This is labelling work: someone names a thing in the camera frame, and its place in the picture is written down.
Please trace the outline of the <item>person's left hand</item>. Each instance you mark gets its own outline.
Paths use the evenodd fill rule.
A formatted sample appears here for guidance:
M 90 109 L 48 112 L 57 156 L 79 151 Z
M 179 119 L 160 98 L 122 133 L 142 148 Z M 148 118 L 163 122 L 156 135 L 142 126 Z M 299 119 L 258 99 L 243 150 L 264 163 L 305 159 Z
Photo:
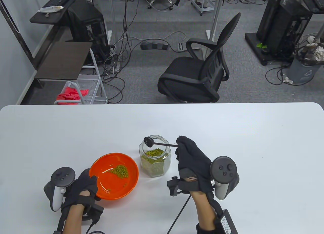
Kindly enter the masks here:
M 70 185 L 69 191 L 66 192 L 65 202 L 62 204 L 61 210 L 78 204 L 83 205 L 85 208 L 90 208 L 95 204 L 98 191 L 97 176 L 94 175 L 90 177 L 89 171 L 89 168 L 84 170 L 72 185 Z

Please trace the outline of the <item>person's right hand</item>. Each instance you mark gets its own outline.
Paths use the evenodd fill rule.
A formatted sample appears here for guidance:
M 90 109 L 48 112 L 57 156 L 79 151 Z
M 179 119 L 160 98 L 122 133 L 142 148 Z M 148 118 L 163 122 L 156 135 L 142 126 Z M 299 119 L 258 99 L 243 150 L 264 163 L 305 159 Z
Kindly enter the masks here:
M 179 136 L 175 154 L 178 160 L 178 171 L 181 179 L 196 178 L 197 191 L 212 192 L 210 165 L 212 161 L 199 149 L 196 143 L 186 136 Z

